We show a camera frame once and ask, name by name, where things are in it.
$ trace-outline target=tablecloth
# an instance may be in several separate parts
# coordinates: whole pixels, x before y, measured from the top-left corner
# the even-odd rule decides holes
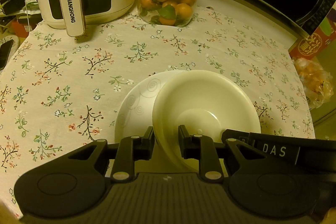
[[[262,133],[314,138],[287,49],[248,25],[198,7],[184,28],[149,25],[136,10],[71,38],[41,22],[0,75],[0,195],[26,171],[95,139],[114,142],[123,98],[165,70],[210,70],[254,103]]]

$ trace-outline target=metal screw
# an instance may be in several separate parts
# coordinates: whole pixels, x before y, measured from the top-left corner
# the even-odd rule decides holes
[[[207,179],[216,180],[222,177],[222,174],[217,171],[209,171],[205,173]]]
[[[127,172],[116,172],[112,176],[115,180],[126,180],[129,178],[129,174]]]

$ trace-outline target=white flower print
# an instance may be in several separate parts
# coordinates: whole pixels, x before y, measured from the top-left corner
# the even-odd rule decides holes
[[[114,89],[115,92],[120,92],[121,91],[121,86],[120,85],[115,85],[113,89]]]

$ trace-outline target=gold chinese character logo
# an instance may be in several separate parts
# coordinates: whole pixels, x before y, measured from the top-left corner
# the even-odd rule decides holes
[[[322,46],[321,37],[313,33],[308,39],[302,39],[299,43],[298,50],[302,55],[312,55],[317,53],[319,48]]]

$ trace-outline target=white plate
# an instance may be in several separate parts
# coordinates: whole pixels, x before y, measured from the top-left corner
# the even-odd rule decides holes
[[[115,142],[122,138],[138,135],[143,136],[149,126],[152,126],[152,111],[157,94],[163,85],[174,76],[185,70],[164,71],[147,77],[137,84],[121,103],[115,122]],[[138,160],[135,163],[136,172],[174,173],[182,170],[165,157],[164,152],[155,144],[152,159]]]
[[[203,134],[221,142],[226,129],[260,133],[258,114],[243,90],[211,71],[192,70],[177,75],[160,90],[153,107],[156,140],[180,169],[198,171],[198,161],[181,157],[178,126],[190,135]]]

